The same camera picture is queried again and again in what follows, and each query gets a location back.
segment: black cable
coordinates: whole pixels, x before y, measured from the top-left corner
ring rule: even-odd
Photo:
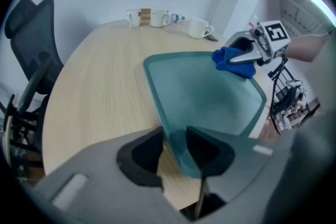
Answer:
[[[277,86],[277,81],[278,81],[278,79],[279,79],[279,76],[280,76],[280,74],[281,74],[282,69],[284,68],[284,66],[285,66],[285,55],[282,55],[281,64],[279,65],[278,73],[276,74],[276,77],[275,77],[275,79],[274,79],[273,92],[272,92],[272,102],[271,102],[271,108],[270,108],[270,116],[271,116],[271,119],[272,119],[274,128],[275,128],[275,130],[277,131],[277,133],[278,133],[279,135],[281,135],[281,133],[279,132],[279,130],[278,130],[276,124],[275,124],[275,120],[274,120],[274,118],[273,118],[273,114],[272,114],[272,113],[273,113],[273,106],[274,106],[274,105],[273,105],[273,102],[274,102],[275,88],[276,88],[276,86]]]

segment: white mug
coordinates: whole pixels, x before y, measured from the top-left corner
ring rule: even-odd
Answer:
[[[128,22],[130,27],[139,27],[141,20],[141,9],[128,9],[126,10],[126,21]]]
[[[172,15],[166,9],[151,9],[151,26],[164,27],[172,22]]]
[[[209,31],[209,33],[205,35],[205,31],[207,28],[210,28],[211,31]],[[189,25],[189,31],[188,31],[189,36],[193,38],[201,39],[201,38],[204,38],[210,35],[213,31],[214,31],[214,28],[211,25],[209,25],[208,22],[195,18],[195,17],[191,18],[191,22]]]

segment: black office chair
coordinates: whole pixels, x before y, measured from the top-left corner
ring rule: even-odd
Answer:
[[[19,102],[17,113],[24,115],[35,92],[47,94],[39,108],[36,126],[36,147],[42,151],[43,121],[49,94],[63,68],[54,37],[54,0],[36,5],[20,0],[5,24],[5,35],[29,83]]]

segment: wooden table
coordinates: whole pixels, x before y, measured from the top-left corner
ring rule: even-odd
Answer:
[[[81,149],[97,142],[160,126],[143,70],[154,54],[214,51],[225,42],[188,36],[189,22],[153,28],[149,20],[130,28],[125,20],[101,25],[78,46],[60,73],[51,93],[43,130],[43,159],[49,174]],[[272,82],[256,67],[255,79],[267,105],[250,137],[258,137],[268,114]],[[167,145],[158,174],[164,195],[176,209],[198,200],[201,182],[183,176]]]

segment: blue rag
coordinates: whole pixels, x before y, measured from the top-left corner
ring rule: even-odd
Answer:
[[[244,52],[240,49],[222,47],[220,50],[215,50],[212,54],[212,59],[215,61],[218,70],[226,70],[231,73],[240,75],[241,77],[251,79],[256,74],[256,69],[253,63],[244,63],[242,65],[230,65],[228,61],[236,56],[242,55]]]

